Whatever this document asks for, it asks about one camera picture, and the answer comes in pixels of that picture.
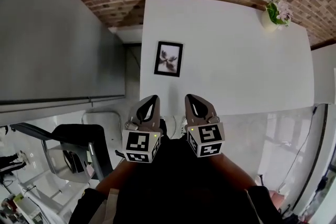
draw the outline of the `cable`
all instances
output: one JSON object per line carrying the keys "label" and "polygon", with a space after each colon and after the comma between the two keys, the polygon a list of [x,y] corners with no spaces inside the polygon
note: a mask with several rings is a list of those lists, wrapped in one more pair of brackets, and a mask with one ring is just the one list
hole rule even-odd
{"label": "cable", "polygon": [[18,173],[17,173],[17,170],[15,170],[15,173],[16,173],[16,179],[17,179],[17,181],[19,181],[19,183],[21,183],[21,182],[20,182],[20,179],[19,179],[19,175],[18,175]]}
{"label": "cable", "polygon": [[[185,120],[185,116],[183,116],[182,121],[181,121],[181,123],[180,123],[178,129],[181,128],[181,126],[182,126],[184,120]],[[176,132],[177,132],[177,125],[176,125],[176,119],[175,119],[175,117],[174,117],[174,121],[175,121],[175,132],[174,132],[174,134],[172,135],[172,137],[171,137],[170,139],[172,139],[172,138],[175,136]]]}
{"label": "cable", "polygon": [[44,222],[48,222],[48,224],[50,224],[50,221],[49,221],[49,219],[46,217],[46,215],[43,213],[43,211],[42,211],[42,209],[40,208],[40,206],[37,204],[37,203],[35,203],[32,199],[30,199],[29,197],[28,197],[28,199],[29,200],[31,200],[39,209],[40,209],[40,211],[41,211],[41,215],[44,217],[44,220],[43,220],[43,223]]}
{"label": "cable", "polygon": [[175,116],[173,116],[173,119],[174,119],[174,122],[175,122],[175,131],[174,131],[173,135],[169,139],[172,139],[174,137],[174,135],[176,133],[176,129],[177,129],[177,122],[176,122]]}
{"label": "cable", "polygon": [[10,180],[5,180],[5,181],[3,181],[3,182],[1,183],[1,185],[2,185],[3,187],[7,188],[7,187],[9,187],[14,181],[15,181],[15,180],[12,180],[12,179],[10,179]]}
{"label": "cable", "polygon": [[313,122],[313,117],[314,117],[314,115],[315,115],[315,113],[316,113],[317,108],[318,108],[320,105],[322,105],[322,104],[319,104],[319,105],[315,106],[314,109],[313,109],[313,114],[312,114],[311,119],[310,119],[310,125],[309,125],[308,134],[307,134],[307,136],[306,136],[306,139],[305,139],[305,141],[303,142],[302,146],[299,148],[297,154],[295,155],[294,161],[293,161],[292,165],[290,166],[290,168],[289,168],[289,170],[288,170],[288,172],[287,172],[287,174],[286,174],[284,180],[283,180],[283,181],[281,182],[281,184],[279,185],[279,187],[278,187],[278,192],[280,192],[280,187],[281,187],[281,186],[283,185],[283,183],[286,181],[286,179],[287,179],[287,177],[288,177],[288,175],[289,175],[289,172],[291,171],[291,169],[292,169],[292,167],[293,167],[293,165],[294,165],[294,163],[295,163],[297,157],[299,156],[299,153],[300,153],[301,149],[303,148],[303,146],[304,146],[305,143],[307,142],[308,136],[309,136],[309,134],[310,134],[311,124],[312,124],[312,122]]}
{"label": "cable", "polygon": [[33,190],[34,188],[37,189],[36,185],[34,185],[32,188],[23,188],[22,191],[23,191],[23,197],[26,195],[27,192]]}
{"label": "cable", "polygon": [[135,59],[135,61],[137,62],[136,64],[138,65],[139,69],[140,69],[140,64],[137,60],[137,58],[135,57],[135,54],[132,52],[131,48],[128,48],[129,52],[131,53],[131,55],[133,56],[133,58]]}

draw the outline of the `framed picture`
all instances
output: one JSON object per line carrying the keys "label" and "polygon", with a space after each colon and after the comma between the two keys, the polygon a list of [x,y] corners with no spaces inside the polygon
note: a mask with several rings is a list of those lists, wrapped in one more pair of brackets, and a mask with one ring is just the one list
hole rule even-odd
{"label": "framed picture", "polygon": [[154,74],[179,77],[183,45],[159,41]]}

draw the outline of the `white table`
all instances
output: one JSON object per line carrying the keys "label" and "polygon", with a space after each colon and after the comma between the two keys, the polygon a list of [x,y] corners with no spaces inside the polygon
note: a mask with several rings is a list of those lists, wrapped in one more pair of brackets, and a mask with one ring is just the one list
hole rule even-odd
{"label": "white table", "polygon": [[[140,98],[157,94],[162,115],[183,115],[188,93],[218,115],[313,105],[312,57],[305,28],[267,33],[261,11],[213,0],[146,0]],[[158,41],[182,43],[180,77],[154,74]]]}

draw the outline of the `white flower pot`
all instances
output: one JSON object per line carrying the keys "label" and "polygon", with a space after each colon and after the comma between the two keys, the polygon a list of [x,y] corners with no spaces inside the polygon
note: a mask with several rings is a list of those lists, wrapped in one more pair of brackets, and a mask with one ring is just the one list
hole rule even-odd
{"label": "white flower pot", "polygon": [[261,15],[261,24],[264,29],[268,32],[273,32],[274,30],[278,29],[278,25],[273,23],[269,18],[267,10],[263,12]]}

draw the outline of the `potted plant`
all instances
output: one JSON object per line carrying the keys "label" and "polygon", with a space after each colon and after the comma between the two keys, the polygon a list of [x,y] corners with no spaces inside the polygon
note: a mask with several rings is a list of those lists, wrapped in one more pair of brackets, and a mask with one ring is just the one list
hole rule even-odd
{"label": "potted plant", "polygon": [[261,16],[261,23],[266,31],[282,30],[284,26],[288,26],[293,15],[289,5],[283,0],[266,0],[266,2],[266,10]]}

